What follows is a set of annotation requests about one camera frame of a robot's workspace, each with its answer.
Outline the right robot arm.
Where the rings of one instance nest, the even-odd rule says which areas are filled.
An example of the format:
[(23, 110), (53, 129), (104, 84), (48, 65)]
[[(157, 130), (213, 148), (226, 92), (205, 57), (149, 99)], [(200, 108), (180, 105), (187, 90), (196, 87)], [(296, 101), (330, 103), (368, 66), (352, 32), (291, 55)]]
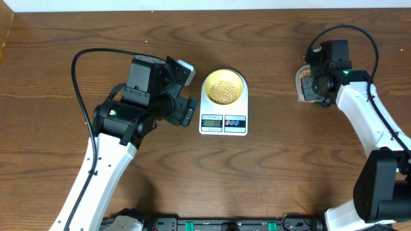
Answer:
[(372, 230), (410, 219), (410, 138), (381, 103), (370, 74), (353, 69), (346, 40), (308, 48), (311, 74), (300, 80), (305, 102), (336, 105), (366, 155), (352, 200), (324, 213), (326, 230)]

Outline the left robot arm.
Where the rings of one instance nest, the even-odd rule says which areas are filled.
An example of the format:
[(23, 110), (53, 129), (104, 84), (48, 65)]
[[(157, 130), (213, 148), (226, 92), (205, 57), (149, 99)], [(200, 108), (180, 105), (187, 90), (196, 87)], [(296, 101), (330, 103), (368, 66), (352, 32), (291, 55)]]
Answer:
[(98, 230), (114, 190), (144, 136), (165, 120), (188, 126), (198, 100), (180, 92), (195, 68), (168, 57), (136, 55), (128, 80), (116, 85), (87, 121), (87, 151), (52, 230)]

